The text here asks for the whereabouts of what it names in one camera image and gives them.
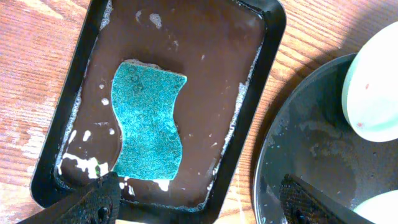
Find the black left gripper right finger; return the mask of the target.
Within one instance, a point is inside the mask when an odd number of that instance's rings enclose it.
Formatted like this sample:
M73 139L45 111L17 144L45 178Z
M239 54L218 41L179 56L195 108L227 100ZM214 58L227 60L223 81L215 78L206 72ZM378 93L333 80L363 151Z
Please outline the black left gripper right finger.
M301 178L287 174L281 181L280 205L288 223L293 224L372 224L337 203Z

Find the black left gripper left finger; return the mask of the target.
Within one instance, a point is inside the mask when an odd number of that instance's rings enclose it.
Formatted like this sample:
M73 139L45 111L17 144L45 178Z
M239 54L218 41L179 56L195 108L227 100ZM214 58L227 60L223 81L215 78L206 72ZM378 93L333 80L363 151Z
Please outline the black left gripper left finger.
M109 172L59 202L19 222L115 224L121 189L116 172Z

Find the mint plate with red stain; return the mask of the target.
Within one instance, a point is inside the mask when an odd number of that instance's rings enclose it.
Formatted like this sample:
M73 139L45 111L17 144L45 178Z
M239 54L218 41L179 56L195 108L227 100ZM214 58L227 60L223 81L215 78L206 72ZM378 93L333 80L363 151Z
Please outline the mint plate with red stain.
M375 224L398 224L397 190L392 190L358 205L354 212Z

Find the green yellow sponge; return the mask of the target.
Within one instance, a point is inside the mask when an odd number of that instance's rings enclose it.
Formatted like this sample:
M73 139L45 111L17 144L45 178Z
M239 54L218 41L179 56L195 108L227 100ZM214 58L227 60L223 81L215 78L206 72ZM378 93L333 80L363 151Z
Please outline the green yellow sponge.
M136 60L122 62L113 78L111 101L122 134L114 165L120 176L172 180L182 161L174 107L187 77Z

